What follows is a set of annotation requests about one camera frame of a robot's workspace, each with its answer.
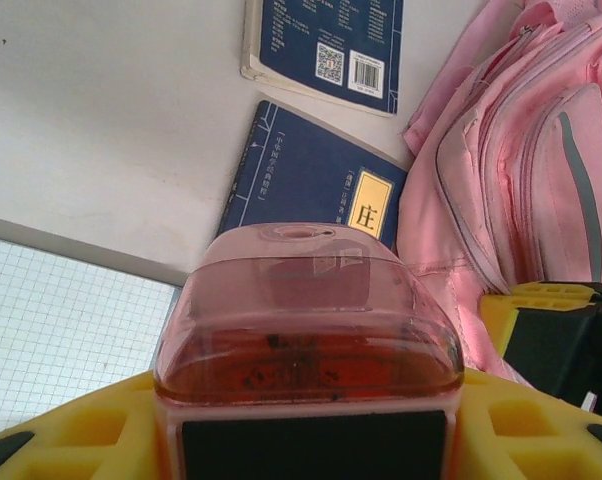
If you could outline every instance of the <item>book cover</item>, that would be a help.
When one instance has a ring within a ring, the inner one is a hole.
[[[261,0],[260,62],[346,102],[397,113],[403,0]]]
[[[217,234],[255,223],[340,223],[391,248],[406,175],[380,154],[262,101]]]

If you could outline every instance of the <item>translucent lid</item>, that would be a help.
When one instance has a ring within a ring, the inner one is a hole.
[[[217,238],[169,319],[155,368],[180,405],[362,401],[451,392],[458,336],[385,246],[337,225]]]

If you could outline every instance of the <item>gray reflective strip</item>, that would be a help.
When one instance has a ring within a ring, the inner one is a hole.
[[[585,234],[588,239],[590,253],[590,273],[593,281],[600,282],[602,279],[602,235],[594,190],[592,189],[592,183],[590,183],[588,171],[583,164],[583,158],[581,158],[577,144],[574,141],[568,114],[561,112],[559,121],[563,130],[563,150],[579,193],[581,213],[585,221]]]

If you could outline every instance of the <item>book spine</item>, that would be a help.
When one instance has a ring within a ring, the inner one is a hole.
[[[245,170],[245,166],[248,161],[248,156],[249,156],[248,153],[250,151],[250,145],[251,145],[252,138],[254,137],[254,131],[256,130],[257,125],[259,124],[259,117],[261,115],[259,115],[258,112],[261,112],[263,110],[264,103],[267,104],[268,102],[261,102],[259,104],[259,106],[257,108],[257,114],[255,115],[254,120],[252,121],[252,126],[250,127],[250,132],[248,133],[248,138],[245,142],[245,146],[243,147],[243,154],[241,155],[241,161],[239,162],[239,166],[237,167],[236,173],[234,175],[232,187],[230,188],[230,193],[228,194],[228,199],[226,200],[225,208],[223,209],[223,213],[221,214],[221,221],[219,222],[219,228],[217,229],[217,233],[214,236],[215,238],[227,230],[226,222],[228,220],[228,215],[230,213],[230,209],[232,208],[232,204],[236,200],[235,197],[237,194],[237,190],[239,188],[239,182],[243,176],[243,171]]]
[[[388,85],[388,112],[399,109],[399,70],[401,68],[401,33],[403,29],[403,0],[394,0],[390,40],[390,72]]]

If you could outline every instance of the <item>yellow foam holder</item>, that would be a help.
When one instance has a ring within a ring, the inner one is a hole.
[[[153,401],[146,372],[2,432],[0,438],[22,431],[34,437],[0,466],[0,480],[169,478]],[[466,370],[450,477],[602,480],[602,443],[588,432],[592,423],[602,425],[602,417]]]
[[[520,308],[569,312],[584,308],[596,291],[585,285],[527,283],[512,289],[512,295],[485,295],[481,319],[499,355],[505,355]]]

